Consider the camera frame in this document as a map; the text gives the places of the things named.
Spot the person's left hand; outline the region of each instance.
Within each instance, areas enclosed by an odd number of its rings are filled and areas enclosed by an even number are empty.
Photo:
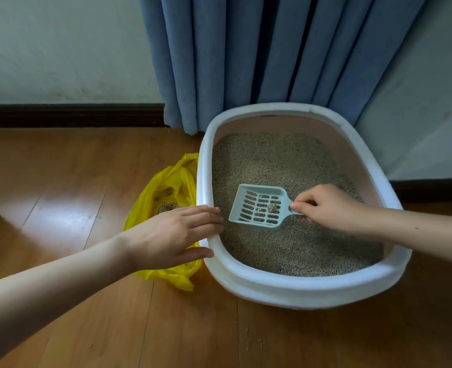
[[[213,257],[209,248],[192,247],[195,242],[223,232],[219,208],[189,206],[158,214],[116,236],[123,239],[134,271],[178,266]]]

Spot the plastic bag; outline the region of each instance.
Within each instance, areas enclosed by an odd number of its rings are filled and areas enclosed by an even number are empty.
[[[149,181],[131,209],[124,230],[154,216],[161,204],[176,202],[179,206],[196,204],[198,154],[185,154],[175,164],[163,169]],[[143,270],[136,274],[143,280],[167,279],[177,288],[193,291],[190,277],[200,268],[203,260],[196,260],[164,270]]]

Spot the baseboard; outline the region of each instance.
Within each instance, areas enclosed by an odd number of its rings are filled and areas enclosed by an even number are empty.
[[[394,180],[391,185],[402,203],[452,201],[452,178]]]
[[[0,105],[0,128],[164,127],[159,103]]]

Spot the white litter box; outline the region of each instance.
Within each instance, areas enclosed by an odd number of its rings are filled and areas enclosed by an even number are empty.
[[[340,167],[367,204],[401,209],[388,179],[355,129],[339,114],[316,105],[267,103],[224,111],[214,118],[200,146],[197,205],[214,205],[212,149],[228,134],[305,133],[330,148]],[[402,276],[411,250],[384,244],[384,259],[345,275],[296,277],[257,270],[233,258],[219,235],[201,240],[214,258],[205,259],[212,276],[226,290],[254,302],[291,309],[321,309],[371,297]]]

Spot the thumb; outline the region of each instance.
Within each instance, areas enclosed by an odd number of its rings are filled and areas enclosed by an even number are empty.
[[[309,203],[304,203],[301,201],[296,201],[296,202],[292,203],[289,207],[297,213],[304,214],[308,218],[311,218],[314,210],[316,209],[316,207],[314,205],[311,205]]]
[[[206,247],[192,247],[187,248],[176,256],[176,261],[182,263],[188,263],[195,260],[201,260],[203,258],[214,257],[214,252]]]

